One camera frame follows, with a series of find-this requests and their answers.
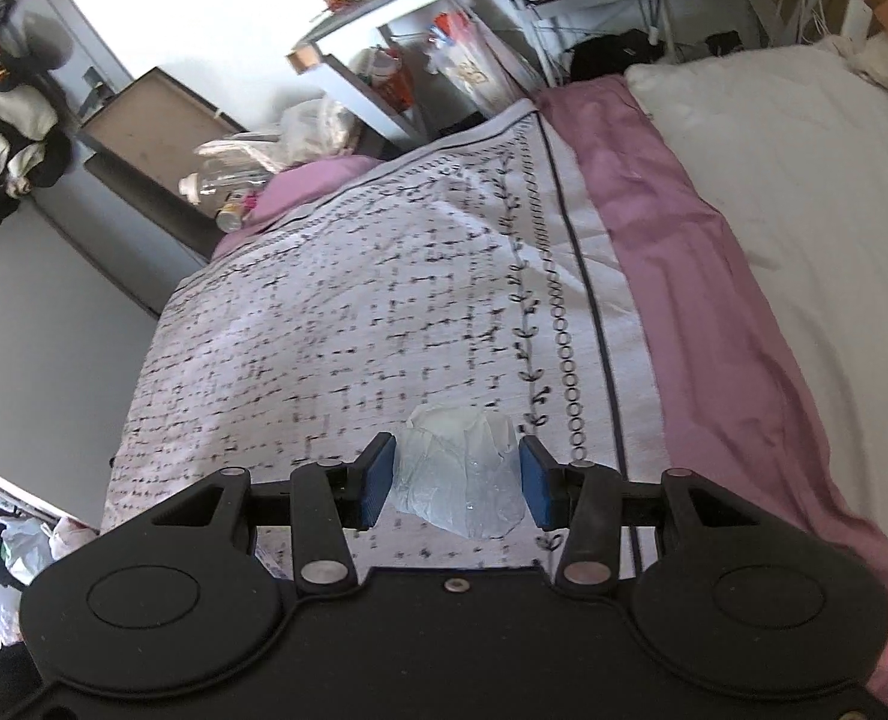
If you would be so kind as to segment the clear plastic bag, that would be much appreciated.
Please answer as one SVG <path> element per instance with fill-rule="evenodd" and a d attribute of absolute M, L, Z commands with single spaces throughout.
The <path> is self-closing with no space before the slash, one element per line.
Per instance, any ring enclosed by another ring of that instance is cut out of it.
<path fill-rule="evenodd" d="M 524 520 L 519 440 L 508 415 L 423 405 L 395 438 L 397 511 L 475 541 L 503 538 Z"/>

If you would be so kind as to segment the pink bed sheet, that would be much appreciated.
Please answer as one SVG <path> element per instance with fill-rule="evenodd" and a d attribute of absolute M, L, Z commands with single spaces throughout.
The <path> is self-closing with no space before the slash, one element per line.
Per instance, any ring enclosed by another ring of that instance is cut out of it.
<path fill-rule="evenodd" d="M 859 442 L 817 403 L 724 215 L 693 187 L 620 76 L 543 91 L 628 280 L 662 400 L 668 456 L 867 559 L 888 539 L 833 478 Z M 888 647 L 872 689 L 888 704 Z"/>

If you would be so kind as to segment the white black patterned blanket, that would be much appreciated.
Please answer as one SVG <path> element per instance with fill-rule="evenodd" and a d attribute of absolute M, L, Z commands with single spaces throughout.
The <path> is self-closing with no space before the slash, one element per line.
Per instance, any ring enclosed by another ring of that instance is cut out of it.
<path fill-rule="evenodd" d="M 115 528 L 221 466 L 281 481 L 421 406 L 563 463 L 667 468 L 638 307 L 576 154 L 530 103 L 376 167 L 188 277 L 113 457 Z"/>

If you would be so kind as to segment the grey door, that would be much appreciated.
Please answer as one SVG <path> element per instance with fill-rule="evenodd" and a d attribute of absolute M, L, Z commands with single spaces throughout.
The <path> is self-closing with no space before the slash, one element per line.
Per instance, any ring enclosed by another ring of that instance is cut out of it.
<path fill-rule="evenodd" d="M 34 67 L 71 140 L 70 169 L 55 187 L 34 193 L 35 210 L 156 316 L 177 283 L 209 261 L 220 231 L 195 220 L 174 193 L 81 137 L 86 119 L 124 91 L 131 75 L 71 0 L 14 0 L 5 36 Z"/>

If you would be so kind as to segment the white plastic bags pile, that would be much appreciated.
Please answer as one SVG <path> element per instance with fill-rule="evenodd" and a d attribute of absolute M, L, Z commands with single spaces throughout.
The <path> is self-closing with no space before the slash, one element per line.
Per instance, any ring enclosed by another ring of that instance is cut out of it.
<path fill-rule="evenodd" d="M 205 161 L 280 174 L 291 167 L 353 153 L 361 130 L 362 122 L 348 107 L 322 96 L 288 107 L 273 127 L 215 138 L 197 146 L 195 153 Z"/>

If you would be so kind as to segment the white plastic bag on floor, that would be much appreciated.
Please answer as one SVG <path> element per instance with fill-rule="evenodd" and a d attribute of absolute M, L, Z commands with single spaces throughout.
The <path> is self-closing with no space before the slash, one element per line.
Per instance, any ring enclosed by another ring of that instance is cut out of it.
<path fill-rule="evenodd" d="M 1 561 L 27 587 L 53 562 L 52 528 L 34 517 L 0 517 Z"/>

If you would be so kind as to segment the leaning brown framed board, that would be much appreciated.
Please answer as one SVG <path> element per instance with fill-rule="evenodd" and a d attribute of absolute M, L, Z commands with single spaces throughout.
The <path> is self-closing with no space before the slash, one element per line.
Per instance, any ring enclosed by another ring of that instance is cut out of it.
<path fill-rule="evenodd" d="M 202 143 L 244 127 L 153 68 L 96 110 L 78 130 L 91 149 L 85 169 L 143 218 L 204 259 L 221 239 L 216 223 L 182 199 L 177 184 L 199 171 Z"/>

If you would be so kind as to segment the white fluffy duvet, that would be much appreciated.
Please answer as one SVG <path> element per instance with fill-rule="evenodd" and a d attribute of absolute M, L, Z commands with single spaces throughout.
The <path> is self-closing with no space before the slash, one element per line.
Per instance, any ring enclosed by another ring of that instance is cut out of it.
<path fill-rule="evenodd" d="M 816 47 L 626 79 L 729 221 L 814 394 L 836 481 L 888 535 L 887 91 Z"/>

